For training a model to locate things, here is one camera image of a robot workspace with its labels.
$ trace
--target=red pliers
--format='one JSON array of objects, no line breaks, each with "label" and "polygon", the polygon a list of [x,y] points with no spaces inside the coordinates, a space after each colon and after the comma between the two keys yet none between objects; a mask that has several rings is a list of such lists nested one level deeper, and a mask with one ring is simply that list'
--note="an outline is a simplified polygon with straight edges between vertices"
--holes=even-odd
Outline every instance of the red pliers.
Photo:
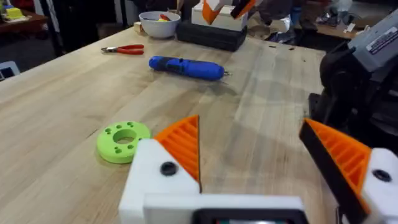
[{"label": "red pliers", "polygon": [[101,48],[103,53],[121,53],[131,55],[141,55],[144,53],[144,46],[142,44],[133,44],[122,47],[103,47]]}]

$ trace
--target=black box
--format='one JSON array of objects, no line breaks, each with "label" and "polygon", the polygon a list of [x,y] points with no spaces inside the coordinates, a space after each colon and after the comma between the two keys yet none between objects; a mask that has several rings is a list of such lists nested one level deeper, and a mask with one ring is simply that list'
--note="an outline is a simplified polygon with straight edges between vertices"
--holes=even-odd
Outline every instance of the black box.
[{"label": "black box", "polygon": [[192,24],[190,21],[181,22],[176,30],[178,40],[233,52],[242,45],[247,32],[247,27],[238,32]]}]

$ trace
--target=white bowl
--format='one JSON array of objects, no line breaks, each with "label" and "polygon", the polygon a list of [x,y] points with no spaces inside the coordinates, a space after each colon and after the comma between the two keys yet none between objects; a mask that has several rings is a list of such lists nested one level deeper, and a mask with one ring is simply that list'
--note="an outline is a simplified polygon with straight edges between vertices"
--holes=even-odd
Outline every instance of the white bowl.
[{"label": "white bowl", "polygon": [[[160,19],[161,14],[167,16],[171,21],[158,22],[157,20]],[[180,22],[181,17],[172,12],[153,11],[139,14],[139,19],[142,28],[148,35],[155,38],[167,38],[174,35],[175,28]]]}]

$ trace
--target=blue handle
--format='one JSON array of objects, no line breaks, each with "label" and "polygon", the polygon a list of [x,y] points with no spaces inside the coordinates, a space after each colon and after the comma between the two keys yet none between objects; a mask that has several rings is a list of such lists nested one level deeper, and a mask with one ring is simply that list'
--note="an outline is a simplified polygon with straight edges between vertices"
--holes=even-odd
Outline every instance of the blue handle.
[{"label": "blue handle", "polygon": [[154,56],[149,60],[149,66],[154,70],[174,72],[204,80],[219,80],[224,75],[224,68],[216,63],[182,58]]}]

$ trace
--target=green gear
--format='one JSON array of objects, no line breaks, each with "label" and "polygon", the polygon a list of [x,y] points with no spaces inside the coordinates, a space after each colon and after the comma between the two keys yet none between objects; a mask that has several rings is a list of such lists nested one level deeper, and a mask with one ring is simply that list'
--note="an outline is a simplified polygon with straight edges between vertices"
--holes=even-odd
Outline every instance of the green gear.
[{"label": "green gear", "polygon": [[97,138],[98,154],[106,161],[125,164],[132,161],[138,141],[149,139],[150,130],[142,123],[122,121],[106,127]]}]

